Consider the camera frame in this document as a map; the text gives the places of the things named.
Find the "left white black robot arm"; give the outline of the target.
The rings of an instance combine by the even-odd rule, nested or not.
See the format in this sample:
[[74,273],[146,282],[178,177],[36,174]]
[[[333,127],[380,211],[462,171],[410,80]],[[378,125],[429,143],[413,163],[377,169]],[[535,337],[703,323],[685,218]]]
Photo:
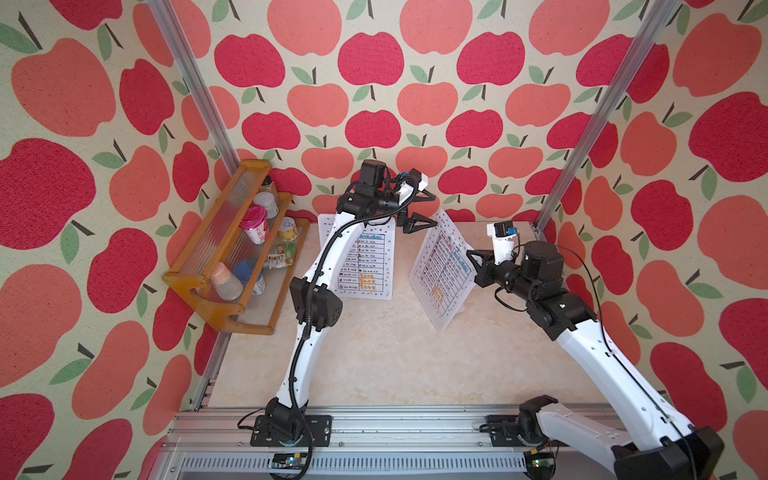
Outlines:
[[314,358],[324,334],[341,317],[343,301],[335,286],[344,261],[366,226],[394,221],[404,233],[429,229],[436,222],[408,211],[414,202],[430,202],[429,177],[417,169],[389,174],[385,163],[363,162],[359,178],[337,201],[330,235],[304,276],[291,280],[289,291],[298,321],[290,366],[276,396],[265,409],[270,438],[294,443],[311,435],[305,410]]

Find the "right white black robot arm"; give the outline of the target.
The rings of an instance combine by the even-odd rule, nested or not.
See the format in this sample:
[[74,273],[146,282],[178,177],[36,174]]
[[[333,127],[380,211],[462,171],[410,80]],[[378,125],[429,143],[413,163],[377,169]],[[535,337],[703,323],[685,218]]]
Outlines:
[[466,253],[485,288],[524,300],[525,313],[587,373],[624,428],[609,428],[541,395],[519,407],[514,432],[532,449],[553,441],[578,450],[619,479],[707,479],[724,442],[695,426],[652,388],[605,331],[597,313],[565,287],[557,246],[532,241],[497,259],[491,250]]

